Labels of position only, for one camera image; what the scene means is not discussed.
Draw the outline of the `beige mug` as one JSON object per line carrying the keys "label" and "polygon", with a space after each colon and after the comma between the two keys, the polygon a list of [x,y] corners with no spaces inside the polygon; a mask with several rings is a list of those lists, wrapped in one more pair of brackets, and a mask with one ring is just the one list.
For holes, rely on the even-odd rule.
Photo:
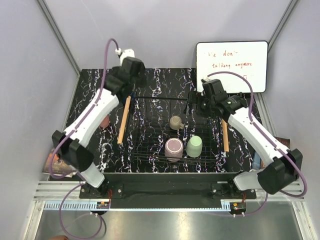
{"label": "beige mug", "polygon": [[178,115],[173,115],[169,120],[169,126],[172,130],[182,130],[185,125],[182,123],[182,119]]}

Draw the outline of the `lilac mug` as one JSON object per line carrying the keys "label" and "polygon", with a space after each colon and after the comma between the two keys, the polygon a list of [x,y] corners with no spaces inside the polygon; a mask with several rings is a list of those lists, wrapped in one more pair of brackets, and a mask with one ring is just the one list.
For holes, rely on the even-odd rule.
{"label": "lilac mug", "polygon": [[178,162],[183,157],[184,145],[178,138],[170,138],[165,143],[164,155],[170,162]]}

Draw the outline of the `pink cup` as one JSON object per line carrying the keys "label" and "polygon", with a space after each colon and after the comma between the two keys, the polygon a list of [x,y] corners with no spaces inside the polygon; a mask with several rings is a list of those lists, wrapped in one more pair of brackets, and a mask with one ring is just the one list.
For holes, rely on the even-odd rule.
{"label": "pink cup", "polygon": [[110,116],[107,115],[107,116],[102,120],[102,122],[100,123],[99,127],[102,128],[102,129],[105,129],[105,128],[107,128],[109,125],[110,125]]}

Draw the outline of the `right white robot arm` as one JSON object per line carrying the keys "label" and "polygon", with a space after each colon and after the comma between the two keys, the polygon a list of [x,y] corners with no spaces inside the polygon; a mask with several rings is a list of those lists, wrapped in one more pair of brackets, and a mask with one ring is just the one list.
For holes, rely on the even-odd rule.
{"label": "right white robot arm", "polygon": [[290,150],[273,137],[251,114],[247,101],[238,95],[228,96],[220,80],[203,81],[202,86],[202,92],[188,94],[188,103],[196,105],[195,112],[227,122],[248,141],[265,166],[236,175],[227,185],[230,197],[239,198],[249,189],[274,195],[299,178],[303,155],[298,149]]}

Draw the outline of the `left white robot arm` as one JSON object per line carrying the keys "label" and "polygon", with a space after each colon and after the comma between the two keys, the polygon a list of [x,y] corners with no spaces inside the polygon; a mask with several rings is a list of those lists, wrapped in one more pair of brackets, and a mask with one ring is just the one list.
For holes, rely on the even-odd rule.
{"label": "left white robot arm", "polygon": [[80,116],[64,131],[56,130],[52,134],[52,155],[71,166],[91,186],[90,192],[97,198],[108,193],[108,186],[87,145],[105,117],[137,88],[146,86],[145,70],[140,59],[125,57],[120,66],[103,73],[100,88]]}

